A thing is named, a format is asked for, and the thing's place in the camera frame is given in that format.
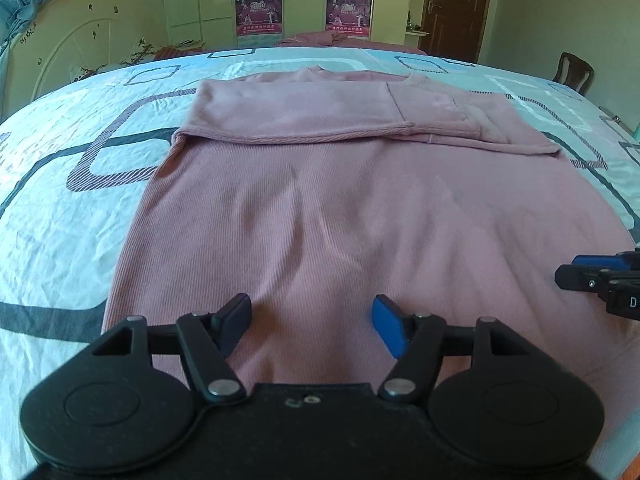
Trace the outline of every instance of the poster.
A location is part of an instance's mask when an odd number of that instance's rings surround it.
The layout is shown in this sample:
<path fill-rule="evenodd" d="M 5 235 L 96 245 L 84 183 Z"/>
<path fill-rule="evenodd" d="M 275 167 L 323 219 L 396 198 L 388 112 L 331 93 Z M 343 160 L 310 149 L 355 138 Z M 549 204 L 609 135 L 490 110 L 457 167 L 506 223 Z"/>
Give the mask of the poster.
<path fill-rule="evenodd" d="M 369 37 L 371 0 L 326 0 L 326 28 L 348 36 Z"/>
<path fill-rule="evenodd" d="M 282 0 L 236 0 L 238 36 L 282 33 Z"/>

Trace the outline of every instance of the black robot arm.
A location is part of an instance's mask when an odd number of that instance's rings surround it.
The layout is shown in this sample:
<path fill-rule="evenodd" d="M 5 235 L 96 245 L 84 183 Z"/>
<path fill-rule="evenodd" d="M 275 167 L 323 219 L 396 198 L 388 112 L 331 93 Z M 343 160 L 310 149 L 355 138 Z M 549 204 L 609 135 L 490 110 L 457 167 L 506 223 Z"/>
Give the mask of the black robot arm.
<path fill-rule="evenodd" d="M 449 326 L 386 296 L 372 322 L 398 359 L 368 384 L 258 384 L 225 358 L 251 323 L 238 294 L 216 314 L 130 316 L 36 386 L 20 412 L 30 480 L 597 479 L 604 410 L 593 390 L 499 320 Z M 155 370 L 179 355 L 189 387 Z M 441 382 L 444 356 L 471 356 Z"/>

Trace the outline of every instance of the door handle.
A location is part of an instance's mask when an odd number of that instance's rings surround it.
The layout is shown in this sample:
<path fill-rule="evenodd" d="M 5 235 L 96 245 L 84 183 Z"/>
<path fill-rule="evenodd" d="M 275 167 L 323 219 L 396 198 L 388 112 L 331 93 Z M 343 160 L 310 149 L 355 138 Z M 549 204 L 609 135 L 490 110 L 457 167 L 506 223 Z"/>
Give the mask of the door handle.
<path fill-rule="evenodd" d="M 431 14 L 433 12 L 433 7 L 438 7 L 439 9 L 442 8 L 441 5 L 438 5 L 438 4 L 434 3 L 433 0 L 429 0 L 429 3 L 427 4 L 427 12 L 429 14 Z"/>

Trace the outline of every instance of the bed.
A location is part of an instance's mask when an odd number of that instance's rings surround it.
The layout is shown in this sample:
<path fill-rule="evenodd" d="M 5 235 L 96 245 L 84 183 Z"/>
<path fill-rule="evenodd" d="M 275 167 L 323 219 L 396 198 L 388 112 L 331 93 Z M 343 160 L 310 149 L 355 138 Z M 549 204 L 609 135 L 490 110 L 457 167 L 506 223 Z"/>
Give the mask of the bed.
<path fill-rule="evenodd" d="M 48 20 L 40 23 L 44 28 Z M 123 44 L 140 33 L 127 33 Z M 318 65 L 334 72 L 417 72 L 475 92 L 501 92 L 527 123 L 562 146 L 640 244 L 640 144 L 587 99 L 547 80 L 401 52 L 261 48 L 131 66 L 46 93 L 62 86 L 68 70 L 55 56 L 48 63 L 22 97 L 35 101 L 0 126 L 3 479 L 20 478 L 34 465 L 19 430 L 21 400 L 100 333 L 132 216 L 200 79 Z M 47 79 L 55 73 L 57 80 Z M 607 479 L 619 478 L 640 451 L 639 435 L 640 399 L 614 436 L 594 450 L 591 465 Z"/>

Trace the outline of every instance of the wooden chair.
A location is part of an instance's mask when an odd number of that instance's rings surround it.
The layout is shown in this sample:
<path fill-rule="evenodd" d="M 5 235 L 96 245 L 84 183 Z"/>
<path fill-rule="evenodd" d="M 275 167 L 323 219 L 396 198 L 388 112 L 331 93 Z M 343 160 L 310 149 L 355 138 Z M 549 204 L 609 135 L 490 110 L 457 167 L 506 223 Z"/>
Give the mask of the wooden chair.
<path fill-rule="evenodd" d="M 567 66 L 566 75 L 562 78 L 565 64 Z M 574 54 L 562 53 L 554 82 L 573 88 L 578 94 L 584 95 L 592 81 L 593 68 L 589 63 L 581 60 L 578 56 L 574 56 Z"/>

